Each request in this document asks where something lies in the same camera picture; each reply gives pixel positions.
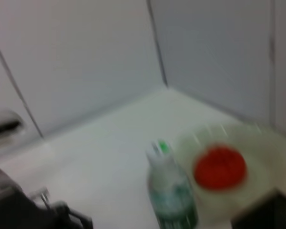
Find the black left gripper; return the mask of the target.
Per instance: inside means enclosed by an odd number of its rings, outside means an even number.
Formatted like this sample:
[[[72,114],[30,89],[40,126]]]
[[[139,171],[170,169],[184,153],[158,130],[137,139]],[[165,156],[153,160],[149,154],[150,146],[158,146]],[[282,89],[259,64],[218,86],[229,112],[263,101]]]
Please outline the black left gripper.
[[[70,208],[65,202],[49,204],[47,209],[54,214],[49,229],[93,229],[91,217]]]

